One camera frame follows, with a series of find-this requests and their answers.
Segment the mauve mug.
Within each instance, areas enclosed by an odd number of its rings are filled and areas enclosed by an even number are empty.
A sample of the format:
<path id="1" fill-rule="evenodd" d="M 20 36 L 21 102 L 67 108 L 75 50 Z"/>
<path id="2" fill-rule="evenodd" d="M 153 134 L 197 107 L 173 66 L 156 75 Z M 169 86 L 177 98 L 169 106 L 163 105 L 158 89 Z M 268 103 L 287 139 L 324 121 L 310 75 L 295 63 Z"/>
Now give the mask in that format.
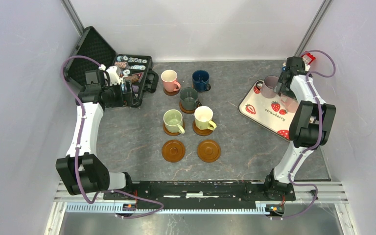
<path id="1" fill-rule="evenodd" d="M 274 90 L 278 83 L 278 79 L 279 78 L 276 76 L 267 76 L 263 80 L 257 81 L 255 87 L 263 97 L 274 98 L 278 95 Z"/>

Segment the cream pink mug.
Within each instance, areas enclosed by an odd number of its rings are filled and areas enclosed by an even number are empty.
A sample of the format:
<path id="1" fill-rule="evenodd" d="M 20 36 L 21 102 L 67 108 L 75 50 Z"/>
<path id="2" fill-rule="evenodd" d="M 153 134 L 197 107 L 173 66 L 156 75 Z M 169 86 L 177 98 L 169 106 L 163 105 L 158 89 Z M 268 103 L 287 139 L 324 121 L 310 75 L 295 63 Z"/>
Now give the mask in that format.
<path id="1" fill-rule="evenodd" d="M 289 113 L 295 113 L 299 107 L 299 102 L 295 98 L 288 97 L 284 94 L 280 96 L 280 103 Z"/>

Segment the dark brown coaster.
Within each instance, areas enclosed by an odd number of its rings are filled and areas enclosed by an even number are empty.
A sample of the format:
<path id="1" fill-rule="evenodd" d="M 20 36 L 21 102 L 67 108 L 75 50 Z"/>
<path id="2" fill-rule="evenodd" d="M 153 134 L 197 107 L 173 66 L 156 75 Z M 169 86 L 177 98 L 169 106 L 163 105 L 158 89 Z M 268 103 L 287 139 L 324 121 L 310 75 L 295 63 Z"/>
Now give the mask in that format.
<path id="1" fill-rule="evenodd" d="M 179 90 L 177 91 L 173 91 L 173 92 L 168 92 L 165 88 L 163 88 L 163 92 L 168 95 L 168 96 L 174 96 L 174 95 L 177 95 L 179 93 Z"/>

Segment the light green mug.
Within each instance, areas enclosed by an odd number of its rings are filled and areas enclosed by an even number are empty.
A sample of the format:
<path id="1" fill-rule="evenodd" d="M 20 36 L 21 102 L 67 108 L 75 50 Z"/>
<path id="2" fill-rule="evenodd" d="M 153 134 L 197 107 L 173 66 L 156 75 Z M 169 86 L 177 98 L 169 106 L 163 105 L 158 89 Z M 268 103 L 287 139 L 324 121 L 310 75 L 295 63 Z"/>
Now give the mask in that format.
<path id="1" fill-rule="evenodd" d="M 176 109 L 171 109 L 171 110 L 166 111 L 163 116 L 163 122 L 167 126 L 177 126 L 177 125 L 182 126 L 184 124 L 182 113 Z M 168 127 L 168 129 L 171 132 L 176 132 L 176 130 L 171 130 L 170 127 Z M 181 134 L 184 134 L 185 129 L 181 129 L 179 132 Z"/>

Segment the grooved wooden coaster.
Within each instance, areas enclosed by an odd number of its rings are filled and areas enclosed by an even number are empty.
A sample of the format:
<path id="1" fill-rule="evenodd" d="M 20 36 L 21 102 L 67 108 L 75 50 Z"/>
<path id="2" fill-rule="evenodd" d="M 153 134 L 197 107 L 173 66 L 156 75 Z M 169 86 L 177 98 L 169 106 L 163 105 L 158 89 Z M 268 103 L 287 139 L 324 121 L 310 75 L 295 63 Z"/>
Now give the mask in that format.
<path id="1" fill-rule="evenodd" d="M 180 110 L 183 112 L 183 113 L 186 113 L 186 114 L 193 114 L 195 112 L 195 110 L 200 107 L 201 105 L 197 105 L 193 110 L 187 110 L 185 109 L 181 103 L 179 103 L 179 108 Z"/>

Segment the dark green mug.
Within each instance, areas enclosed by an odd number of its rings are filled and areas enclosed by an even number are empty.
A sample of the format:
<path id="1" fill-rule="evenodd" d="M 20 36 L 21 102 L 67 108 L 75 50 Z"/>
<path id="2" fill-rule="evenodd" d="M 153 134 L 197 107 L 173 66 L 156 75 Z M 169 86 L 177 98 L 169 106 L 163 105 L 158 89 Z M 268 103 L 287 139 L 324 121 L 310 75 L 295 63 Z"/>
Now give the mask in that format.
<path id="1" fill-rule="evenodd" d="M 202 106 L 199 100 L 199 93 L 194 88 L 183 88 L 179 95 L 181 106 L 186 111 L 194 111 L 196 108 Z"/>

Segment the dark blue mug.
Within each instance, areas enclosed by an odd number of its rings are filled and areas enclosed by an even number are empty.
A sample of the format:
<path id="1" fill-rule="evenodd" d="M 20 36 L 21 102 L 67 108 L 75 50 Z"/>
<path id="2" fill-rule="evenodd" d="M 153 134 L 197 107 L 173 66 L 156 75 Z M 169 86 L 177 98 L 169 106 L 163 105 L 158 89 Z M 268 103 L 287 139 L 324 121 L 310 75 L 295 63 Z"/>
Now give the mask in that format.
<path id="1" fill-rule="evenodd" d="M 197 90 L 209 91 L 211 89 L 209 81 L 210 75 L 205 70 L 197 70 L 192 74 L 192 83 Z"/>

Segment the yellow mug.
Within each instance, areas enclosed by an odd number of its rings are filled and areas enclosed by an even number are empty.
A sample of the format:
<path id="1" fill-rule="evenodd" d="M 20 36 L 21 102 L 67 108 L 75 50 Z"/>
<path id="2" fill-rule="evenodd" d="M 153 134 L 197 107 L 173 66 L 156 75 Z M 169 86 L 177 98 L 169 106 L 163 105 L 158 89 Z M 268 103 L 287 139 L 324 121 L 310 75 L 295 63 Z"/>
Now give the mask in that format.
<path id="1" fill-rule="evenodd" d="M 217 128 L 216 123 L 213 121 L 213 111 L 208 106 L 200 106 L 194 112 L 195 126 L 199 130 L 214 131 Z"/>

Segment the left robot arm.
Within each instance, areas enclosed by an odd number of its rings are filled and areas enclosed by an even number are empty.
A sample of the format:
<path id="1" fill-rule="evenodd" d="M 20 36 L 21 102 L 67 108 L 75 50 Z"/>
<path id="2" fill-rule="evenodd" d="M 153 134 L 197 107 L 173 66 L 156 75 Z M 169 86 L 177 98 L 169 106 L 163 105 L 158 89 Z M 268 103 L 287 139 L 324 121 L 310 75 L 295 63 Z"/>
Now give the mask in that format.
<path id="1" fill-rule="evenodd" d="M 135 192 L 127 172 L 112 173 L 97 157 L 96 142 L 106 105 L 114 101 L 119 87 L 107 86 L 107 72 L 85 73 L 85 87 L 75 96 L 77 120 L 66 156 L 56 161 L 56 170 L 70 195 L 115 190 L 121 199 Z"/>

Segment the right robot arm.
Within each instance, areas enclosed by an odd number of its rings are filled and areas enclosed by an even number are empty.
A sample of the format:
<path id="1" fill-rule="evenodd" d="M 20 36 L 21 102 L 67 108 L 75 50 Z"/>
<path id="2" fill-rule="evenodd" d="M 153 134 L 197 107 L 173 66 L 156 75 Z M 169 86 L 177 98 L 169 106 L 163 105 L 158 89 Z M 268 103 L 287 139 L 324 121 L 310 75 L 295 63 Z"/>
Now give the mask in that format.
<path id="1" fill-rule="evenodd" d="M 263 194 L 270 200 L 292 192 L 295 173 L 315 149 L 326 144 L 336 114 L 336 107 L 320 97 L 301 57 L 287 58 L 275 91 L 294 95 L 299 106 L 289 127 L 289 146 L 264 181 Z"/>

